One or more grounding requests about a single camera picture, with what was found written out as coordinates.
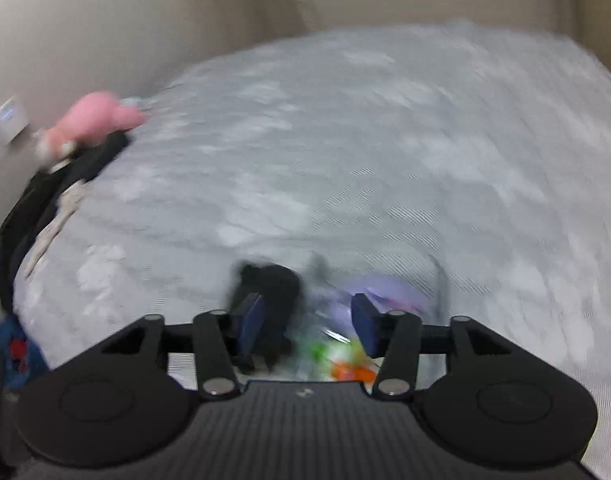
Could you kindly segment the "purple computer mouse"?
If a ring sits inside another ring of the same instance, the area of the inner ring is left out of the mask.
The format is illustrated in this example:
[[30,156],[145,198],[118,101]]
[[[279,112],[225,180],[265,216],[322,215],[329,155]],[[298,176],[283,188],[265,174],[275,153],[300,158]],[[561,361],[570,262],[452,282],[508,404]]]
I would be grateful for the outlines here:
[[403,278],[385,274],[367,274],[347,278],[335,285],[341,297],[351,299],[363,294],[379,312],[401,310],[427,316],[432,310],[431,299]]

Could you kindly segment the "black cat figurine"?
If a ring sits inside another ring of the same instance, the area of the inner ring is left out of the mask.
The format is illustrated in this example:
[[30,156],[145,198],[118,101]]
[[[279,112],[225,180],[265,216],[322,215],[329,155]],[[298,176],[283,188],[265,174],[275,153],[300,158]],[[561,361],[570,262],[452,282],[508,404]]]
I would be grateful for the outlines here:
[[296,272],[276,263],[241,263],[238,282],[228,298],[235,318],[232,362],[243,374],[255,372],[254,359],[273,370],[281,358],[291,356],[294,343],[288,328],[301,304],[302,281]]

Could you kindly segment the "colourful small toy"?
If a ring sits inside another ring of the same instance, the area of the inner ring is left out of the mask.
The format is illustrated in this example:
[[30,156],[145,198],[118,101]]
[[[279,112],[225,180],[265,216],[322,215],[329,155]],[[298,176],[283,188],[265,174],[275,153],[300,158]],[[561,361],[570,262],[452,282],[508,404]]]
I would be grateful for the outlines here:
[[356,338],[314,340],[296,362],[296,378],[310,382],[363,382],[371,386],[379,370]]

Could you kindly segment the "clear glass container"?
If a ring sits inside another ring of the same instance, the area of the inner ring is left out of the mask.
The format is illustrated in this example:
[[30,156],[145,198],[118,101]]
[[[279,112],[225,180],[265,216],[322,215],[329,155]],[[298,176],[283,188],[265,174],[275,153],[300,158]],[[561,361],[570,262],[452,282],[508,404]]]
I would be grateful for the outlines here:
[[316,256],[301,274],[303,304],[291,322],[294,344],[286,375],[308,382],[376,380],[396,316],[413,314],[426,324],[444,320],[447,274],[435,258],[412,255],[409,270],[335,268]]

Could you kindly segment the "grey quilted bedspread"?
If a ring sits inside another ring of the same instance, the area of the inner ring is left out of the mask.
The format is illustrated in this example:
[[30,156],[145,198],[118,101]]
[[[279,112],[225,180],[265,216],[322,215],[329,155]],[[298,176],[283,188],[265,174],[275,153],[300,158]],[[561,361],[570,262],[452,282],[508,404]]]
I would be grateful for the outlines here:
[[611,73],[471,23],[321,32],[186,70],[14,280],[59,366],[148,313],[220,309],[241,263],[447,274],[475,318],[582,382],[611,479]]

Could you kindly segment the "black garment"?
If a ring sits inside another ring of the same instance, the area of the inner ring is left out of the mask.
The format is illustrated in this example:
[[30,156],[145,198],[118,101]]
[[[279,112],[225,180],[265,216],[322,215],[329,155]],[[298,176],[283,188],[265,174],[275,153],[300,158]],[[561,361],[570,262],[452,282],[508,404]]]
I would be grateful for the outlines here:
[[20,200],[0,227],[0,306],[14,313],[14,279],[42,229],[54,220],[58,199],[80,180],[92,181],[130,144],[126,131],[115,131],[92,148],[79,148],[64,167],[40,170],[28,181]]

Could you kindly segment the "pink plush toy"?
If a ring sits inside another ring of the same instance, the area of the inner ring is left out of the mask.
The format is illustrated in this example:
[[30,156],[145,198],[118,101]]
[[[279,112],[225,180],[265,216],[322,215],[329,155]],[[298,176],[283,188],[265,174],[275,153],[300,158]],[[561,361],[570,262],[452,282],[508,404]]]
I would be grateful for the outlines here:
[[55,125],[37,133],[37,161],[42,167],[54,166],[78,148],[104,143],[109,134],[132,130],[145,121],[144,112],[109,91],[86,94]]

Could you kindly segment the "white wall switch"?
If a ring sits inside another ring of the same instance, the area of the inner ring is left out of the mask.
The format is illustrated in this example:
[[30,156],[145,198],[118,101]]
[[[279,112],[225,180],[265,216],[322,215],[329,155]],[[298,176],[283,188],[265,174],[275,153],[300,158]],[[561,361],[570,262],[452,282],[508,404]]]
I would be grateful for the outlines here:
[[30,123],[24,103],[17,96],[10,96],[0,106],[0,140],[3,144],[16,140]]

